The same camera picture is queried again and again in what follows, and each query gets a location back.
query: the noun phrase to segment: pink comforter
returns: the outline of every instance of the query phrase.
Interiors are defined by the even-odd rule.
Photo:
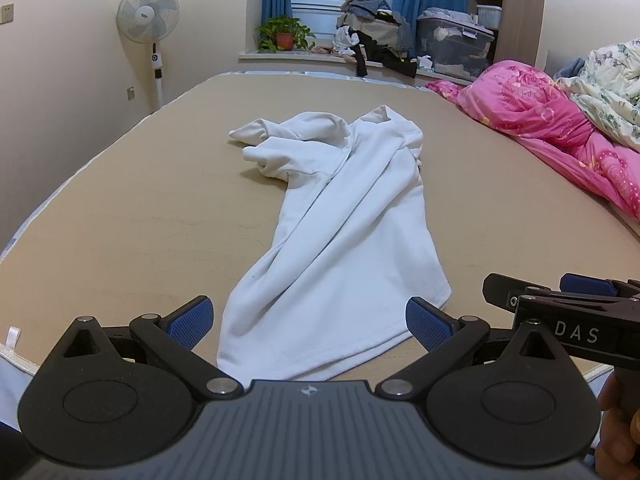
[[[545,73],[501,61],[466,88],[449,81],[427,87],[640,221],[640,153],[603,136]]]

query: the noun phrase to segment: plastic storage box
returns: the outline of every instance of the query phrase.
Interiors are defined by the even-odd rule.
[[[487,28],[499,28],[502,18],[502,7],[495,5],[478,5],[478,25]]]
[[[416,51],[431,56],[436,72],[473,81],[488,67],[494,35],[479,27],[441,18],[418,18]]]

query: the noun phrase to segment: beige mattress cover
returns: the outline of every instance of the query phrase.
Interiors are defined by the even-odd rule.
[[[511,314],[482,300],[489,272],[549,286],[564,272],[639,277],[640,244],[605,205],[434,93],[220,75],[136,126],[31,223],[0,264],[0,330],[20,327],[17,352],[40,364],[77,316],[122,325],[206,294],[216,320],[195,351],[215,362],[226,298],[270,246],[285,189],[242,160],[228,131],[306,110],[353,121],[381,104],[424,132],[426,213],[453,290],[448,314],[510,326]],[[375,384],[422,354],[410,339],[343,377]]]

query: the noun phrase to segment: pile of clothes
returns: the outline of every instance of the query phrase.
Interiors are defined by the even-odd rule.
[[[340,7],[343,14],[337,28],[348,25],[385,45],[397,55],[414,47],[411,27],[399,12],[391,10],[386,0],[346,0]]]
[[[312,52],[330,52],[356,65],[356,74],[367,75],[366,61],[382,63],[390,70],[414,78],[418,65],[407,59],[414,35],[407,21],[390,9],[386,0],[346,0],[337,22],[334,47],[318,46]]]

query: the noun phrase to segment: human hand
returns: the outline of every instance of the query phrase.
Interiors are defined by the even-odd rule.
[[[615,373],[604,383],[598,403],[604,415],[595,454],[596,473],[603,480],[640,480],[640,469],[631,462],[640,444],[640,410],[629,425],[620,409],[620,383]]]

